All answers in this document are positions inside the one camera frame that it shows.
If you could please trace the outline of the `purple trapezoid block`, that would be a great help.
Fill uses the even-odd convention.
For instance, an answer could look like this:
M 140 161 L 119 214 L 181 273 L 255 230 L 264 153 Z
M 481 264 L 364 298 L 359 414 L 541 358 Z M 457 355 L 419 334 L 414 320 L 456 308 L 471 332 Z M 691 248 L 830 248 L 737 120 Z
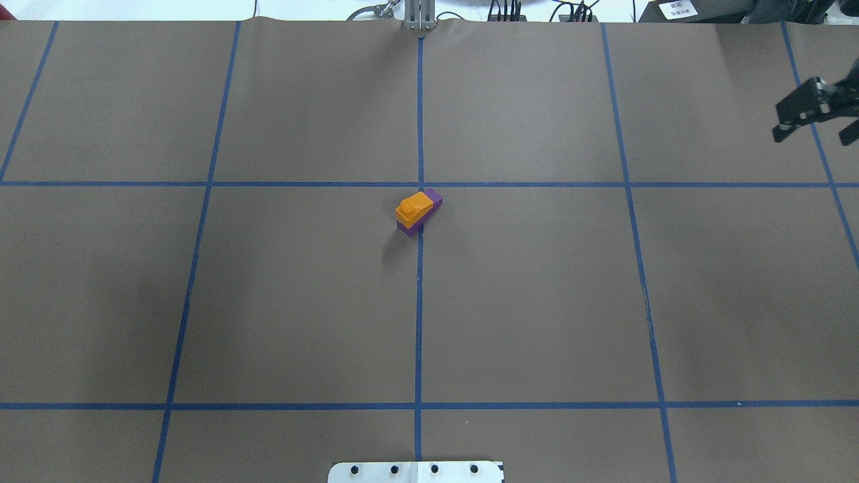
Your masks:
M 417 235 L 442 204 L 442 195 L 434 189 L 424 189 L 402 199 L 395 207 L 397 229 L 408 237 Z

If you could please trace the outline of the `orange trapezoid block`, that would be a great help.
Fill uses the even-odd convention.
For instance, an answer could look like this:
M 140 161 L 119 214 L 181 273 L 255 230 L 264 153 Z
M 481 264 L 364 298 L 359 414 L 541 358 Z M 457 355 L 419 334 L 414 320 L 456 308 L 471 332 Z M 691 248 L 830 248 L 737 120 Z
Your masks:
M 425 192 L 418 192 L 402 199 L 395 208 L 395 218 L 405 229 L 418 224 L 434 207 L 432 199 Z

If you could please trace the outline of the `aluminium frame post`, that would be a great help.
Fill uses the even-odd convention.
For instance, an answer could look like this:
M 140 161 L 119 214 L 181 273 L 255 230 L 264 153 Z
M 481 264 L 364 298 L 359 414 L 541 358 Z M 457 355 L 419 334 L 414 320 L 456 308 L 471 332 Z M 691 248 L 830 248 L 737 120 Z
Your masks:
M 407 31 L 427 32 L 436 28 L 436 1 L 435 0 L 404 0 L 403 24 Z

